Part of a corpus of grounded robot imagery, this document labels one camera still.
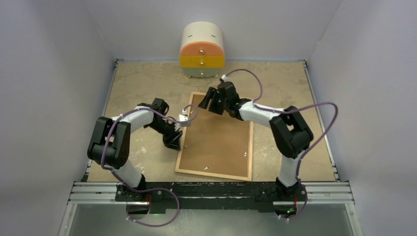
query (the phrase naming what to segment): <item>brown board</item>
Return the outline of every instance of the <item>brown board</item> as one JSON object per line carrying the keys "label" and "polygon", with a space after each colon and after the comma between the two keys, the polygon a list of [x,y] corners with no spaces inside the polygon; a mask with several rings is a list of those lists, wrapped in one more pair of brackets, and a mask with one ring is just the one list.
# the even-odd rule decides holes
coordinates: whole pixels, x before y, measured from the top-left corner
{"label": "brown board", "polygon": [[[190,103],[198,105],[205,93],[192,92]],[[195,109],[188,110],[193,117]],[[237,180],[252,179],[253,123],[224,112],[222,116],[198,108],[185,127],[175,171]]]}

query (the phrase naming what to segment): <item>gray wall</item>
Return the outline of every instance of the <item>gray wall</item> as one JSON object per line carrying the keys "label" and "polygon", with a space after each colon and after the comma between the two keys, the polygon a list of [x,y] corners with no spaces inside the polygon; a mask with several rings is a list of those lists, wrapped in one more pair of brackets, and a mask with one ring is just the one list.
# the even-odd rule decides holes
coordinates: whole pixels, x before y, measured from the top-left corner
{"label": "gray wall", "polygon": [[318,100],[340,106],[330,145],[367,236],[417,232],[416,9],[343,0],[309,65]]}
{"label": "gray wall", "polygon": [[80,0],[0,3],[0,235],[57,235],[112,57]]}
{"label": "gray wall", "polygon": [[178,59],[182,30],[210,21],[226,59],[306,59],[341,0],[84,0],[116,58]]}

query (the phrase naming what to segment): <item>white wall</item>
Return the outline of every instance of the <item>white wall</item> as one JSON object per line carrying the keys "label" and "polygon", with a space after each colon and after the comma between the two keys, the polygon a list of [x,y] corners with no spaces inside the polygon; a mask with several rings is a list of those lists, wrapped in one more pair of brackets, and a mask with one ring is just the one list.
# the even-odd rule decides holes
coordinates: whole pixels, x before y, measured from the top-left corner
{"label": "white wall", "polygon": [[[417,232],[417,1],[343,0],[309,71],[366,236]],[[322,109],[325,123],[331,109]]]}
{"label": "white wall", "polygon": [[0,235],[57,235],[112,57],[80,0],[0,3]]}
{"label": "white wall", "polygon": [[341,0],[84,0],[116,58],[178,59],[182,30],[210,21],[226,59],[306,59]]}

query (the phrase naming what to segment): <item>miniature chest of drawers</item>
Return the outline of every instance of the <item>miniature chest of drawers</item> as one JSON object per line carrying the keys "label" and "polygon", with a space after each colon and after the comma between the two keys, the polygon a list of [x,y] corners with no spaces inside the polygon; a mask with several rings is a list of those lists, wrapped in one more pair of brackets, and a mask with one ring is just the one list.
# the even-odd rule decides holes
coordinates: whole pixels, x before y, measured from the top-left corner
{"label": "miniature chest of drawers", "polygon": [[179,63],[188,77],[217,77],[225,62],[223,35],[210,22],[194,22],[182,33]]}

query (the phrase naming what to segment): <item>wooden frame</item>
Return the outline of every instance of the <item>wooden frame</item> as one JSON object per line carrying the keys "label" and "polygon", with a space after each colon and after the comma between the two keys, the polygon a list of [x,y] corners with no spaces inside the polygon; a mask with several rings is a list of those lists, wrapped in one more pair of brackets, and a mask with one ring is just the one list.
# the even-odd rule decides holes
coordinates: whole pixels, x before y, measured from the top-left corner
{"label": "wooden frame", "polygon": [[[205,93],[202,92],[191,92],[189,104],[193,102],[194,95],[205,95]],[[181,145],[185,142],[185,134],[187,132],[187,127],[183,128],[182,131],[182,137],[181,137]],[[251,181],[252,180],[252,152],[253,152],[253,122],[250,121],[249,125],[249,150],[248,150],[248,176],[247,177],[241,177],[241,176],[232,176],[232,175],[223,175],[223,174],[216,174],[216,173],[207,173],[207,172],[201,172],[201,171],[192,171],[192,170],[184,170],[179,168],[179,164],[181,162],[181,156],[182,156],[182,150],[183,147],[181,147],[181,150],[178,152],[177,157],[177,163],[175,165],[175,172],[178,173],[185,173],[185,174],[194,174],[194,175],[201,175],[201,176],[210,176],[210,177],[220,177],[220,178],[229,178],[229,179],[236,179],[236,180],[245,180],[245,181]]]}

